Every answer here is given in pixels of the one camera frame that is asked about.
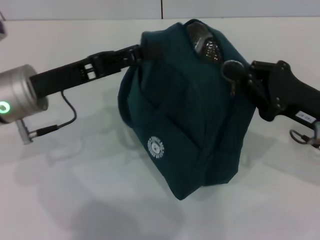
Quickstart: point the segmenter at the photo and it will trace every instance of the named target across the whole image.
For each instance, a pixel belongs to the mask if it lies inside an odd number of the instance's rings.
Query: bag handle
[[[160,120],[162,117],[167,116],[173,112],[178,106],[180,99],[183,96],[185,89],[187,88],[187,81],[183,80],[182,77],[175,77],[171,84],[167,97],[155,111],[155,113],[141,122],[132,122],[130,116],[130,110],[128,106],[128,97],[131,91],[131,85],[134,79],[135,72],[138,71],[136,67],[130,67],[121,82],[119,93],[118,93],[118,108],[122,120],[130,128],[147,126]]]

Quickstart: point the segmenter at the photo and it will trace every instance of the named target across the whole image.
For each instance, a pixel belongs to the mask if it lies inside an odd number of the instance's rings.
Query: label sticker
[[[152,136],[148,140],[148,150],[150,154],[156,158],[162,158],[165,153],[165,147],[162,141],[156,136]]]
[[[315,120],[317,120],[315,117],[313,116],[310,116],[309,114],[306,114],[305,112],[303,111],[299,111],[296,115],[296,117],[302,119],[302,120],[305,120],[307,121],[308,123],[313,123]]]

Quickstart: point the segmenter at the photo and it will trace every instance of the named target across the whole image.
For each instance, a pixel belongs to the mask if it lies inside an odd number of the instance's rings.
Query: white wall
[[[163,17],[320,16],[319,0],[163,0]]]
[[[1,0],[7,20],[161,19],[160,0]]]

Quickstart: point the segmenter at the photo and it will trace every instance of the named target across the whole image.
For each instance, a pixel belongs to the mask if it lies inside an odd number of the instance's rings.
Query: teal bag
[[[144,32],[141,46],[161,44],[162,57],[129,68],[118,94],[123,121],[179,200],[201,186],[228,183],[237,173],[255,111],[240,86],[231,96],[218,64],[200,59],[195,52],[187,32],[194,21]],[[221,32],[209,31],[225,61],[248,66]]]

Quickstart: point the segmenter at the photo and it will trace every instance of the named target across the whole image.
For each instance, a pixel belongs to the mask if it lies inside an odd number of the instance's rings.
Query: white table
[[[287,61],[320,89],[320,18],[205,19],[251,62]],[[0,42],[0,72],[32,65],[39,73],[139,42],[143,31],[178,20],[12,21]],[[311,130],[255,114],[239,173],[179,201],[122,122],[117,94],[124,72],[65,92],[78,120],[24,146],[15,124],[0,129],[2,240],[318,240],[320,153],[293,142]],[[59,94],[30,129],[72,112]]]

